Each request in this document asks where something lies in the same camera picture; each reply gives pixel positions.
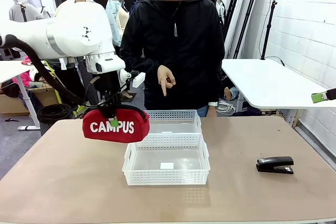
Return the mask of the person's right hand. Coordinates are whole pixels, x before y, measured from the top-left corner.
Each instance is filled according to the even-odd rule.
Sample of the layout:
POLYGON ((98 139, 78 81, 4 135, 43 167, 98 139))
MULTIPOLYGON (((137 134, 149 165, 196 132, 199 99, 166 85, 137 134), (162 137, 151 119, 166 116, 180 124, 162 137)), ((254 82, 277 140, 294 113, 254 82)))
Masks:
POLYGON ((163 95, 166 96, 167 89, 172 88, 175 84, 175 78, 169 68, 164 65, 160 65, 157 70, 158 82, 162 88, 163 95))

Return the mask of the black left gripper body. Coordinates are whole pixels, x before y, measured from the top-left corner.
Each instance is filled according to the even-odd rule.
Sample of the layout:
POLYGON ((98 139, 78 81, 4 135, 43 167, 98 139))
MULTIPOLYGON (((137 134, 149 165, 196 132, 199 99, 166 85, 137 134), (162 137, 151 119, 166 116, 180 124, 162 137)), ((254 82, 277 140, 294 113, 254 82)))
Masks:
POLYGON ((94 88, 104 97, 104 101, 95 105, 99 106, 115 106, 118 108, 121 105, 120 98, 120 82, 117 73, 95 74, 98 79, 94 82, 94 88))

